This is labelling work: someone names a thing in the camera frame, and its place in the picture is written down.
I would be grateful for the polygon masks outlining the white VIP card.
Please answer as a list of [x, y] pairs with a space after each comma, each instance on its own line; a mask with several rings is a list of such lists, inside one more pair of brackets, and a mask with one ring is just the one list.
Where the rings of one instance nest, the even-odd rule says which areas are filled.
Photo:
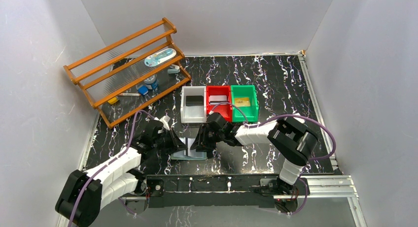
[[228, 101], [227, 95], [210, 95], [209, 101]]

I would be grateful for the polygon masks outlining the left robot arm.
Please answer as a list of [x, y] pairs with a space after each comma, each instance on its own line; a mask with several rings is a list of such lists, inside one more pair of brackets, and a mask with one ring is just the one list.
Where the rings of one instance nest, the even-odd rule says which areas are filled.
[[55, 204], [55, 211], [69, 224], [88, 227], [99, 212], [125, 194], [150, 193], [146, 174], [138, 167], [162, 154], [186, 150], [188, 146], [163, 119], [150, 120], [137, 137], [131, 137], [119, 153], [100, 165], [73, 171]]

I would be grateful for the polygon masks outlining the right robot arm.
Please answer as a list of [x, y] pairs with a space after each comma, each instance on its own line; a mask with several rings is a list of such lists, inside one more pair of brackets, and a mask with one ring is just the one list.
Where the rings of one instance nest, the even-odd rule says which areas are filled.
[[256, 125], [232, 123], [219, 113], [212, 113], [207, 116], [207, 122], [200, 125], [190, 148], [197, 152], [212, 152], [219, 142], [229, 146], [274, 146], [284, 156], [279, 182], [294, 186], [312, 156], [318, 137], [314, 131], [296, 120], [294, 115]]

